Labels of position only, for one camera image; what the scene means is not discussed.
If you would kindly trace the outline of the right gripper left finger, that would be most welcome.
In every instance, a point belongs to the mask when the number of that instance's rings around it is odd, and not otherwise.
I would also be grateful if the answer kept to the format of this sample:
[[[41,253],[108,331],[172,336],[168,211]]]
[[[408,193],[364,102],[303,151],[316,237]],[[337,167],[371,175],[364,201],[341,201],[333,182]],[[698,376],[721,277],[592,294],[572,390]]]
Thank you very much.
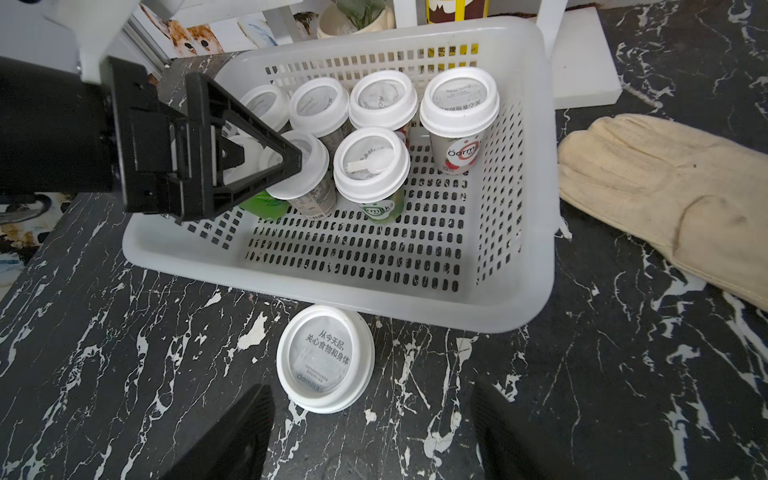
[[[166,472],[165,479],[259,479],[274,424],[269,385],[250,388],[221,419]]]

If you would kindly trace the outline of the yogurt cup front row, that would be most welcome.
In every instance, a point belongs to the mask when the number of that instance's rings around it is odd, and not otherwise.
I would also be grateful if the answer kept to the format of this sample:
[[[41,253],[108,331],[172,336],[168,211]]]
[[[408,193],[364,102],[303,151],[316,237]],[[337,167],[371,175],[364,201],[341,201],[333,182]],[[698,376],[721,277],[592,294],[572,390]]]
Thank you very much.
[[[338,80],[328,77],[311,80],[300,86],[290,99],[291,127],[312,134],[333,157],[353,130],[349,102],[349,93]]]
[[[349,120],[356,129],[381,127],[409,145],[411,122],[419,107],[412,80],[404,73],[384,70],[365,76],[350,94]]]
[[[435,76],[424,92],[419,119],[429,132],[436,168],[446,175],[473,168],[499,111],[499,91],[488,72],[457,67]]]
[[[239,166],[224,171],[224,184],[230,185],[259,173],[262,169],[261,157],[264,153],[264,147],[257,140],[245,134],[230,136],[228,140],[244,150],[244,161]],[[252,192],[249,198],[243,199],[239,207],[262,220],[275,221],[288,213],[289,203],[271,196],[265,189],[262,189],[259,192]]]

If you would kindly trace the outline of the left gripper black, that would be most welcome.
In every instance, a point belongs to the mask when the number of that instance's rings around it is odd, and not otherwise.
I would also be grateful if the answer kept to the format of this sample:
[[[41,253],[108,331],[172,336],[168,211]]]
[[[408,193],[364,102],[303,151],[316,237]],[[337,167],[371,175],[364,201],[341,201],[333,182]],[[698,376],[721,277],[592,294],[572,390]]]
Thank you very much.
[[[103,72],[107,82],[91,84],[1,60],[2,204],[34,204],[47,192],[111,192],[128,212],[198,221],[302,170],[301,151],[206,74],[186,76],[179,119],[142,66],[110,57]],[[236,134],[264,147],[262,169],[225,185],[224,171],[244,161],[228,140]]]

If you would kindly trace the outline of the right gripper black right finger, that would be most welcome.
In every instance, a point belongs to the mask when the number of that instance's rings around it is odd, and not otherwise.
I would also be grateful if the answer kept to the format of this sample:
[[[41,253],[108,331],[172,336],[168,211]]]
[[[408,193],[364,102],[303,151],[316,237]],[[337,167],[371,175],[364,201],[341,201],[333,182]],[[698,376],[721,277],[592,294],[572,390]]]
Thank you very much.
[[[487,479],[576,477],[574,465],[485,377],[475,380],[470,411]]]

